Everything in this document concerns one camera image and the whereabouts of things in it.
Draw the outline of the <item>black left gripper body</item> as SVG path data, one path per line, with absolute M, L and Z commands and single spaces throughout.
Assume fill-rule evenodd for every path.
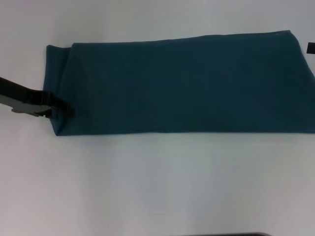
M 11 107 L 12 112 L 34 116 L 34 112 L 49 109 L 46 94 L 0 78 L 0 103 Z

